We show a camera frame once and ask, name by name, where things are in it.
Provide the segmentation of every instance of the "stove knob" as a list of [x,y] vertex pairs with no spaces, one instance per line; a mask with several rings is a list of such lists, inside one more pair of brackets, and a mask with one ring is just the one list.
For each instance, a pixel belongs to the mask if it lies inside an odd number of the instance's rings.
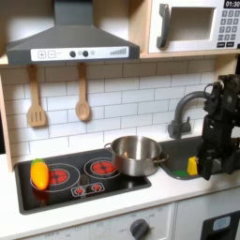
[[74,51],[71,51],[71,52],[70,52],[70,56],[71,56],[71,57],[75,57],[75,56],[76,56],[76,53],[75,53]]
[[76,192],[77,192],[78,195],[81,195],[83,193],[83,189],[82,188],[78,188],[76,190]]
[[94,185],[93,188],[94,188],[94,191],[101,190],[101,186],[99,184]]
[[141,240],[149,232],[150,228],[146,220],[138,219],[130,226],[130,232],[136,240]]
[[83,51],[83,53],[82,53],[82,55],[84,56],[84,57],[87,57],[88,56],[88,51]]

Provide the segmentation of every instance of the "microwave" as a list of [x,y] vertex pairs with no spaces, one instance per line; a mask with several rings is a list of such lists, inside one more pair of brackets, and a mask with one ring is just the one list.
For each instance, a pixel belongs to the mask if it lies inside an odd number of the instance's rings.
[[152,0],[149,52],[240,48],[240,0]]

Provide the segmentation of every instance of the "microwave window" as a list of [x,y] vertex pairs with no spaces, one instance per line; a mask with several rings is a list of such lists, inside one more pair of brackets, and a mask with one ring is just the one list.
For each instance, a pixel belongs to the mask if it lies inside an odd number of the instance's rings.
[[173,7],[170,41],[210,39],[214,10],[210,7]]

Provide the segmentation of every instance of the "microwave keypad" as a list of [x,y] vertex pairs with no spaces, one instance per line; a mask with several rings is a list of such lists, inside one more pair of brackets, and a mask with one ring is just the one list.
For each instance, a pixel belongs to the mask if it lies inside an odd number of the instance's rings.
[[234,47],[240,18],[240,10],[223,10],[221,17],[219,35],[217,38],[220,42],[217,43],[217,47]]

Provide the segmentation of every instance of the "yellow sponge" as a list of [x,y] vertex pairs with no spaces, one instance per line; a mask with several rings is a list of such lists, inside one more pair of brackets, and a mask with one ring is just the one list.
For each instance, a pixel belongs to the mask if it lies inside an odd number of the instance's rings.
[[198,174],[198,167],[197,167],[197,159],[196,159],[196,157],[191,157],[188,160],[187,173],[189,175],[197,175]]

